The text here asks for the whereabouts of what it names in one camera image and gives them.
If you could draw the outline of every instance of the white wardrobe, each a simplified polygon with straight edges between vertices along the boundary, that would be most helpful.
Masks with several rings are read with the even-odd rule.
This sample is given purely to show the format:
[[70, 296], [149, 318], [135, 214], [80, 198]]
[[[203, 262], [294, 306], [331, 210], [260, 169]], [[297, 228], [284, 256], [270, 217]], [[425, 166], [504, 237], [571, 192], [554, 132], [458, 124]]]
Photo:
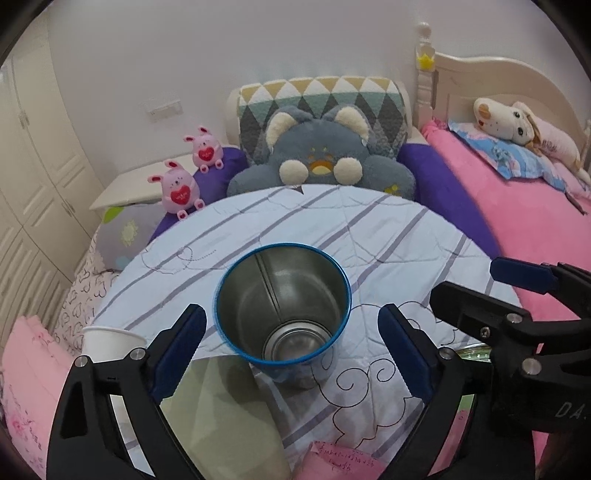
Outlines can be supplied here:
[[103, 186], [67, 116], [39, 17], [0, 69], [0, 346], [15, 318], [51, 327], [100, 223]]

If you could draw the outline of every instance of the blue cup rim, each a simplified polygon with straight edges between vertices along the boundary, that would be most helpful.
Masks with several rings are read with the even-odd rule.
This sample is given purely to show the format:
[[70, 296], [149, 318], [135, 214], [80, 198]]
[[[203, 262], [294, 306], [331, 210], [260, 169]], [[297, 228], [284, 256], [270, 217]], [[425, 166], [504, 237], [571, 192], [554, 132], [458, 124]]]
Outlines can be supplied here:
[[[217, 316], [217, 299], [219, 297], [222, 286], [223, 286], [224, 282], [226, 281], [227, 277], [230, 275], [230, 273], [232, 273], [232, 271], [240, 263], [242, 263], [244, 260], [246, 260], [248, 257], [251, 257], [254, 254], [257, 254], [259, 252], [262, 252], [263, 250], [267, 250], [268, 248], [276, 248], [276, 247], [299, 247], [299, 248], [306, 248], [308, 250], [312, 250], [316, 253], [319, 253], [320, 255], [325, 257], [328, 261], [330, 261], [339, 270], [339, 272], [343, 278], [343, 281], [345, 283], [345, 288], [347, 289], [347, 308], [346, 308], [345, 314], [343, 315], [343, 319], [341, 321], [340, 327], [336, 331], [336, 333], [330, 338], [330, 340], [328, 342], [326, 342], [318, 350], [316, 350], [312, 353], [309, 353], [308, 355], [301, 356], [299, 358], [295, 358], [293, 360], [281, 360], [281, 361], [264, 360], [262, 358], [256, 358], [252, 355], [249, 355], [244, 350], [242, 350], [242, 349], [238, 348], [236, 345], [234, 345], [228, 339], [228, 337], [226, 336], [226, 334], [224, 333], [224, 331], [220, 325], [219, 318]], [[311, 245], [298, 244], [295, 242], [280, 242], [277, 244], [269, 244], [269, 245], [264, 245], [262, 247], [255, 248], [254, 250], [248, 252], [246, 255], [243, 255], [238, 260], [236, 260], [234, 262], [234, 264], [228, 269], [228, 271], [224, 273], [222, 279], [220, 280], [219, 284], [217, 285], [216, 294], [213, 297], [213, 319], [216, 323], [217, 332], [220, 334], [220, 336], [222, 337], [224, 342], [226, 342], [228, 345], [230, 345], [232, 350], [234, 350], [241, 357], [248, 360], [250, 363], [262, 365], [264, 367], [289, 367], [290, 365], [301, 364], [303, 362], [306, 362], [312, 358], [315, 358], [315, 357], [321, 355], [323, 352], [327, 351], [337, 341], [339, 336], [341, 336], [341, 334], [343, 333], [343, 330], [345, 329], [347, 322], [349, 321], [349, 316], [351, 315], [352, 296], [353, 296], [353, 294], [351, 292], [351, 284], [349, 282], [349, 279], [347, 278], [347, 275], [345, 274], [345, 271], [343, 270], [343, 268], [337, 263], [337, 261], [334, 258], [332, 258], [327, 253], [324, 253], [322, 250], [320, 250], [316, 247], [312, 247]]]

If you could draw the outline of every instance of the gray bear plush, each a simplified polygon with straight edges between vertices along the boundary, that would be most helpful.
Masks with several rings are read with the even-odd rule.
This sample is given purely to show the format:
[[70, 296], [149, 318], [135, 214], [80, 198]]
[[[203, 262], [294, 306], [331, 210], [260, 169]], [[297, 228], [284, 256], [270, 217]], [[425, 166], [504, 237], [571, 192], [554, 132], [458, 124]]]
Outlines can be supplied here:
[[281, 185], [354, 185], [414, 199], [415, 178], [397, 161], [372, 155], [373, 132], [353, 105], [315, 119], [296, 107], [275, 112], [265, 133], [266, 162], [236, 175], [228, 196]]

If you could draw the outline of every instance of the pink paper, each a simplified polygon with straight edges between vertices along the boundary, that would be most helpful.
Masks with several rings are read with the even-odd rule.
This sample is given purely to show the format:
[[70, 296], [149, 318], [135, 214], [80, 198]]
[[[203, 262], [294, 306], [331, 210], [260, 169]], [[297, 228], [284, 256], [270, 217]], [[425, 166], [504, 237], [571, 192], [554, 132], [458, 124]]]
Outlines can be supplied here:
[[462, 441], [464, 430], [466, 430], [469, 417], [469, 410], [460, 410], [457, 412], [456, 418], [452, 423], [452, 428], [447, 434], [447, 439], [441, 448], [441, 452], [439, 452], [437, 460], [435, 460], [433, 467], [431, 467], [429, 475], [435, 475], [435, 473], [446, 469], [452, 464], [452, 460], [457, 452], [457, 448]]
[[376, 480], [386, 464], [371, 455], [327, 442], [312, 442], [294, 480]]

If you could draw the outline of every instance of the blue cup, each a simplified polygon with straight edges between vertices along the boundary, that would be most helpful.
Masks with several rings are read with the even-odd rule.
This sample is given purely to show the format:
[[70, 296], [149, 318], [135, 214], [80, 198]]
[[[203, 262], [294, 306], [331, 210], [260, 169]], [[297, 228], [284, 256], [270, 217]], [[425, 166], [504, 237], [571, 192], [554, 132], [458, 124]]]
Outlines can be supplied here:
[[351, 286], [317, 248], [267, 245], [230, 267], [213, 311], [218, 332], [238, 355], [275, 382], [312, 388], [335, 367]]

